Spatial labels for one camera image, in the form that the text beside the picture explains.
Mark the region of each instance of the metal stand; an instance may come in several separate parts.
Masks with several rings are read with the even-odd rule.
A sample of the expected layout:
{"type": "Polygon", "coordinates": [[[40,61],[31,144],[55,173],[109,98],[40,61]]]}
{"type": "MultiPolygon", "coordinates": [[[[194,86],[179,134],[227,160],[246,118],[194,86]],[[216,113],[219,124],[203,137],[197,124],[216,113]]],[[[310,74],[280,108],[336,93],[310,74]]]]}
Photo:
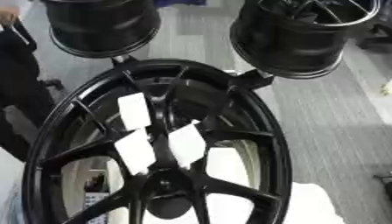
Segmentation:
{"type": "Polygon", "coordinates": [[[249,89],[264,88],[272,84],[275,76],[260,70],[251,70],[235,77],[236,84],[249,89]]]}

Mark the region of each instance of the black jacket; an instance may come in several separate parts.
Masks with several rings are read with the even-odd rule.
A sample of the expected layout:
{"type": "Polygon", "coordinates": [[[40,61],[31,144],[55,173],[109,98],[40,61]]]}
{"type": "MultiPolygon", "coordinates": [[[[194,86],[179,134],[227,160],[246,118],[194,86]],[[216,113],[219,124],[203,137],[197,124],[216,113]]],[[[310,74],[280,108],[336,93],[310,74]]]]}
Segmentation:
{"type": "Polygon", "coordinates": [[[12,29],[0,31],[0,108],[32,91],[39,76],[33,50],[12,29]]]}

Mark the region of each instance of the center bore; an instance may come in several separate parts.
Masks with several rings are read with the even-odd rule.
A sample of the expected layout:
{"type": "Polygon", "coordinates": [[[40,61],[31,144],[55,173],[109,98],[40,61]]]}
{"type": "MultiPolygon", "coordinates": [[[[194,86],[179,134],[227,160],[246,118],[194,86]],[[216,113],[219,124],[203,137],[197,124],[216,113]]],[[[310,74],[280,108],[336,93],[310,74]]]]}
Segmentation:
{"type": "Polygon", "coordinates": [[[159,180],[159,188],[154,199],[147,205],[150,213],[159,219],[172,220],[184,215],[192,207],[184,190],[170,180],[159,180]]]}

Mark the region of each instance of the white paper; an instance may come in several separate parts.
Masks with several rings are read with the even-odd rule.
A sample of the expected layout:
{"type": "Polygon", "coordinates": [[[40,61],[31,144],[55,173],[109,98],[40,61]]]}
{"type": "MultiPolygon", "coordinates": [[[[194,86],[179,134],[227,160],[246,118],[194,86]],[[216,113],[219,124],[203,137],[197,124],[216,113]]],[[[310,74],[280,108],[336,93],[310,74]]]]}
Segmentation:
{"type": "Polygon", "coordinates": [[[138,130],[151,125],[150,113],[143,93],[118,98],[118,108],[126,130],[138,130]]]}
{"type": "Polygon", "coordinates": [[[206,151],[206,142],[193,124],[170,133],[169,145],[181,167],[187,167],[203,158],[206,151]]]}
{"type": "Polygon", "coordinates": [[[115,148],[132,175],[147,171],[157,161],[144,129],[136,130],[115,142],[115,148]]]}

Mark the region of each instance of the wheel rim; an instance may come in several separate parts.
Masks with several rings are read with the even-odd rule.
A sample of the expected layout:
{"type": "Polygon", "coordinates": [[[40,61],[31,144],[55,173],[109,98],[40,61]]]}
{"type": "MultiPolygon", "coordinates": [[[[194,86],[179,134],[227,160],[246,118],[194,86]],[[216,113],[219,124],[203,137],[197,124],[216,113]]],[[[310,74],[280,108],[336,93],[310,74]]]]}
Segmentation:
{"type": "Polygon", "coordinates": [[[355,0],[288,0],[262,1],[260,7],[269,13],[293,23],[302,23],[314,27],[342,27],[357,25],[374,17],[381,8],[379,0],[358,3],[355,0]],[[274,7],[285,8],[286,15],[278,15],[274,7]],[[318,15],[312,19],[311,14],[318,15]]]}
{"type": "MultiPolygon", "coordinates": [[[[251,200],[255,209],[248,223],[281,223],[291,191],[291,162],[284,136],[263,102],[250,91],[231,86],[230,81],[230,76],[220,70],[185,60],[123,64],[91,80],[52,112],[32,148],[24,172],[23,205],[27,223],[84,223],[118,207],[130,207],[129,223],[143,223],[144,211],[153,200],[151,195],[162,189],[162,179],[180,188],[192,203],[199,223],[210,223],[206,207],[209,193],[251,200]],[[147,99],[154,118],[147,130],[157,162],[150,168],[150,174],[131,176],[113,145],[116,139],[128,133],[114,129],[113,123],[102,122],[107,119],[102,119],[95,111],[103,107],[102,101],[135,91],[150,96],[147,99]],[[211,98],[212,93],[222,97],[218,105],[212,107],[209,102],[204,105],[205,109],[195,109],[187,104],[188,100],[197,102],[194,105],[203,101],[208,104],[206,96],[211,98]],[[194,163],[190,170],[179,168],[171,161],[165,153],[167,133],[189,123],[186,116],[202,121],[198,129],[209,146],[223,140],[250,140],[258,145],[260,161],[268,158],[265,162],[268,169],[260,177],[257,190],[208,176],[207,156],[194,163]],[[225,119],[233,126],[227,126],[223,122],[225,119]],[[77,142],[80,124],[93,125],[100,131],[100,137],[70,150],[72,142],[77,142]],[[68,217],[61,196],[62,167],[82,158],[99,156],[113,158],[118,163],[124,179],[123,188],[68,217]]],[[[213,97],[212,102],[216,104],[218,98],[213,97]]]]}

